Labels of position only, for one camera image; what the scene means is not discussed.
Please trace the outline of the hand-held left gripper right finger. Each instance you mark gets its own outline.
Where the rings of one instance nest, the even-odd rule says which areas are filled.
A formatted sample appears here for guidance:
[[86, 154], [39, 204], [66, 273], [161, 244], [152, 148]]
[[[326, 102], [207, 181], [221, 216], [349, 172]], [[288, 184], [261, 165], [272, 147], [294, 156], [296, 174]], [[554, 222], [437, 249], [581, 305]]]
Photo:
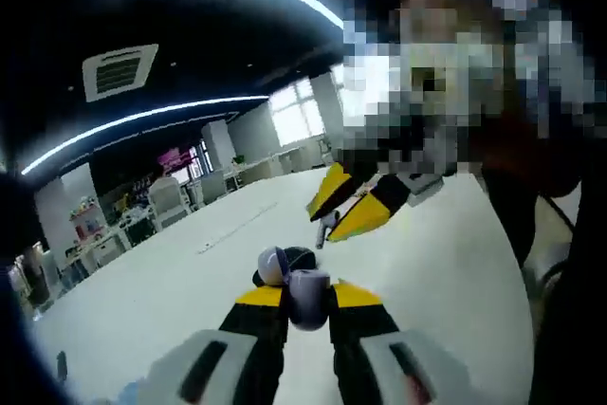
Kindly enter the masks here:
[[339, 282], [329, 293], [334, 372], [345, 404], [470, 404], [468, 369], [419, 331], [399, 329], [381, 299]]

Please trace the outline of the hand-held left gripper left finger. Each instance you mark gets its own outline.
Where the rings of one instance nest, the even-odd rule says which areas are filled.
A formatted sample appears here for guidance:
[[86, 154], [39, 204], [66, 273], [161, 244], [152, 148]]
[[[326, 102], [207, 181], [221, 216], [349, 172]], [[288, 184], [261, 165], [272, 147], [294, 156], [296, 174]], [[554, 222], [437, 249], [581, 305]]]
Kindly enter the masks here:
[[189, 336], [151, 365], [138, 404], [271, 404], [284, 370], [288, 298], [261, 286], [219, 328]]

